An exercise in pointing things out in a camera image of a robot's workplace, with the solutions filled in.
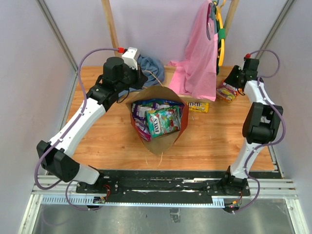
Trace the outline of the yellow M&M's packet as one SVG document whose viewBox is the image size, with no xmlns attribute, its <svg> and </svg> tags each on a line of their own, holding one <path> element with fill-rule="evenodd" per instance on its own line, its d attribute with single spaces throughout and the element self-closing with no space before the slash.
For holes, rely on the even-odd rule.
<svg viewBox="0 0 312 234">
<path fill-rule="evenodd" d="M 209 111 L 209 103 L 188 102 L 189 111 L 207 113 Z"/>
</svg>

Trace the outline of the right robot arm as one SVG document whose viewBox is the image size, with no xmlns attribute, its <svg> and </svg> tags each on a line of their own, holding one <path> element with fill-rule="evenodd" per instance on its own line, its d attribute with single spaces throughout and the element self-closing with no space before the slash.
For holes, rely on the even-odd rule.
<svg viewBox="0 0 312 234">
<path fill-rule="evenodd" d="M 283 107 L 275 105 L 266 93 L 263 79 L 258 77 L 258 65 L 259 60 L 247 54 L 243 67 L 234 66 L 225 80 L 241 89 L 251 103 L 242 127 L 242 148 L 221 182 L 221 190 L 226 195 L 242 193 L 246 189 L 256 157 L 265 146 L 275 141 L 282 123 Z"/>
</svg>

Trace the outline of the green Fox's candy bag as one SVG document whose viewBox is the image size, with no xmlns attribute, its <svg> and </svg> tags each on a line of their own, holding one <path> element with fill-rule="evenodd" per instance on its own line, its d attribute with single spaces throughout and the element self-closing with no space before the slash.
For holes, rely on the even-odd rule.
<svg viewBox="0 0 312 234">
<path fill-rule="evenodd" d="M 146 112 L 147 126 L 152 138 L 179 131 L 181 116 L 178 106 Z"/>
</svg>

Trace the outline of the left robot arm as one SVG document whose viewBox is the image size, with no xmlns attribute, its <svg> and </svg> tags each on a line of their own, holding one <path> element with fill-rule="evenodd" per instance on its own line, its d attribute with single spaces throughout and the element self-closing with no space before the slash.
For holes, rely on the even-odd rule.
<svg viewBox="0 0 312 234">
<path fill-rule="evenodd" d="M 108 58 L 103 65 L 103 74 L 69 122 L 48 142 L 40 141 L 37 145 L 40 166 L 61 181 L 84 182 L 92 192 L 101 192 L 104 180 L 99 171 L 76 162 L 72 156 L 93 124 L 118 101 L 119 94 L 131 88 L 140 89 L 146 81 L 137 56 L 123 54 L 120 58 Z"/>
</svg>

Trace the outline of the orange Fox's fruits bag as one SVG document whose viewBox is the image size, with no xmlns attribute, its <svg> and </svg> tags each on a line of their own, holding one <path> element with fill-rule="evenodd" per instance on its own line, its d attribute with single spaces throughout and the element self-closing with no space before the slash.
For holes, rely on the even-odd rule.
<svg viewBox="0 0 312 234">
<path fill-rule="evenodd" d="M 222 81 L 216 89 L 216 97 L 227 102 L 233 102 L 238 96 L 238 90 L 230 84 Z"/>
</svg>

